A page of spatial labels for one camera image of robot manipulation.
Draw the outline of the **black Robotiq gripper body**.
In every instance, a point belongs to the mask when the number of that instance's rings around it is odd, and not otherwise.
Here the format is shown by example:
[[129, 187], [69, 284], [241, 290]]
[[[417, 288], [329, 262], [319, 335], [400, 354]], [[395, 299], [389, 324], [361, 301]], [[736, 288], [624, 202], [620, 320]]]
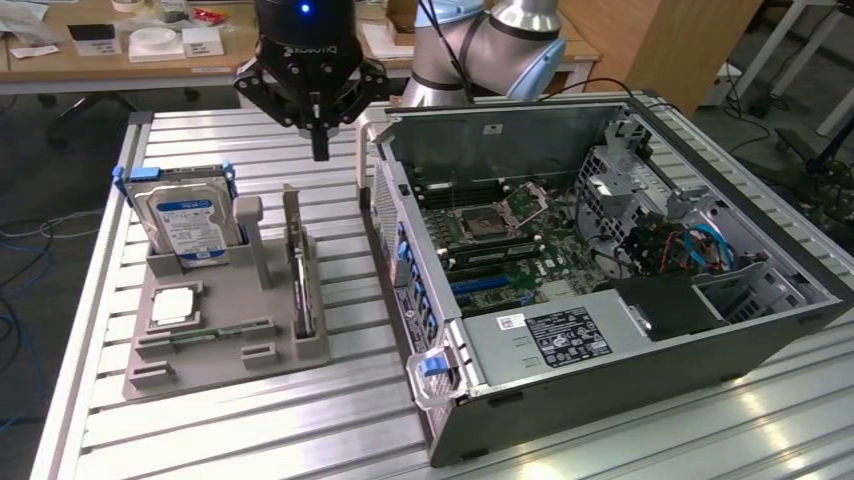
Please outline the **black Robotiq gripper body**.
[[256, 1], [256, 58], [299, 106], [329, 109], [363, 62], [352, 1]]

